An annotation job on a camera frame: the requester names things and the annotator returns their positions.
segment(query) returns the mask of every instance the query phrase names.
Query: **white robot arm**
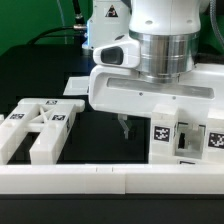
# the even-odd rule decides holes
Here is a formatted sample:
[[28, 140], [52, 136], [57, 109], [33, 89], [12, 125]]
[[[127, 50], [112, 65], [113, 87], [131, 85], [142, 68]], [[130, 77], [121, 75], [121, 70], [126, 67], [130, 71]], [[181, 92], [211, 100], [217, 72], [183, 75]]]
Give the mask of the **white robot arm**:
[[[199, 14], [208, 5], [208, 0], [133, 0], [129, 33], [94, 51], [98, 65], [90, 75], [90, 104], [151, 118], [152, 162], [177, 161], [176, 139], [188, 133], [175, 134], [178, 123], [192, 129], [185, 149], [196, 147], [205, 163], [224, 162], [224, 66], [194, 62]], [[136, 64], [128, 65], [129, 58]]]

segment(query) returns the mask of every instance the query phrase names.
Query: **metal cylinder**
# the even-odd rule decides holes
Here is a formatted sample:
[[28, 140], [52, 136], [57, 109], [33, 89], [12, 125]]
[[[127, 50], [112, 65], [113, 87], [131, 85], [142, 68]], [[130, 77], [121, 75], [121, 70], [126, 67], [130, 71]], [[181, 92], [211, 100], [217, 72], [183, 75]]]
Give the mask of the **metal cylinder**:
[[136, 69], [142, 74], [171, 79], [193, 69], [199, 33], [159, 36], [129, 31], [129, 34], [141, 43], [141, 63]]

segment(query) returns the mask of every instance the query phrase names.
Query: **white plastic part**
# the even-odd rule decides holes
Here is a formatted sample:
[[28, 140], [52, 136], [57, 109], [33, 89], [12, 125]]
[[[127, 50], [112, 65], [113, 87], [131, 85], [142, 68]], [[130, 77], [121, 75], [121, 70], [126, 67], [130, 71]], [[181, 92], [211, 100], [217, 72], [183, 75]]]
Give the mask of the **white plastic part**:
[[200, 30], [199, 11], [208, 0], [133, 0], [130, 30], [151, 35], [181, 35]]
[[150, 153], [174, 156], [178, 108], [158, 104], [151, 116]]
[[141, 46], [139, 41], [132, 39], [129, 35], [124, 35], [119, 40], [111, 41], [103, 47], [98, 47], [93, 52], [93, 58], [96, 64], [105, 65], [101, 60], [101, 53], [104, 49], [119, 47], [123, 51], [123, 63], [121, 65], [113, 65], [122, 68], [135, 68], [140, 64]]
[[93, 50], [128, 33], [130, 17], [130, 9], [120, 0], [93, 0], [93, 14], [87, 22], [88, 41], [83, 48]]
[[89, 76], [70, 77], [63, 93], [64, 96], [88, 95]]
[[224, 194], [223, 165], [108, 166], [0, 166], [0, 194]]
[[224, 110], [210, 109], [208, 113], [203, 159], [224, 163]]
[[83, 100], [23, 99], [0, 126], [0, 164], [7, 164], [28, 132], [40, 132], [32, 164], [55, 164]]
[[4, 115], [3, 114], [0, 114], [0, 124], [2, 124], [2, 122], [4, 121]]
[[[181, 74], [176, 87], [192, 87], [194, 94], [188, 96], [177, 94], [175, 84], [170, 87], [172, 93], [156, 92], [155, 85], [141, 80], [135, 70], [98, 65], [90, 75], [89, 101], [95, 110], [140, 117], [151, 117], [157, 104], [176, 106], [179, 122], [206, 125], [210, 108], [224, 109], [223, 71], [223, 65], [197, 64], [191, 72]], [[197, 87], [205, 96], [197, 95]]]

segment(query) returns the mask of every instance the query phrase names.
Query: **white plastic fixture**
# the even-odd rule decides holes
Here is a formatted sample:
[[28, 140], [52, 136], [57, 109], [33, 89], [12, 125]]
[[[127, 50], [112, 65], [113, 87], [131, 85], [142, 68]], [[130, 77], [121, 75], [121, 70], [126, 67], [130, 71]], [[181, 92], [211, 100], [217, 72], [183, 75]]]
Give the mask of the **white plastic fixture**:
[[31, 164], [55, 164], [82, 100], [23, 99], [0, 126], [0, 164], [7, 164], [29, 132], [40, 133], [30, 149]]

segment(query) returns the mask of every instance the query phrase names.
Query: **black table surface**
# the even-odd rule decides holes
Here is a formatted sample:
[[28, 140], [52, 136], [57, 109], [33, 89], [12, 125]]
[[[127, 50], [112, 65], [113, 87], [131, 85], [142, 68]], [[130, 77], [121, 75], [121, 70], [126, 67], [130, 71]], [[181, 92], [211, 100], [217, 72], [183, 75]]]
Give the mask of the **black table surface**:
[[[72, 98], [70, 76], [89, 75], [94, 63], [74, 45], [21, 45], [0, 57], [0, 114], [22, 98]], [[147, 163], [147, 119], [130, 117], [136, 136], [125, 140], [117, 115], [86, 109], [77, 116], [59, 164]], [[9, 164], [30, 164], [29, 133]], [[223, 223], [222, 195], [0, 195], [0, 223]]]

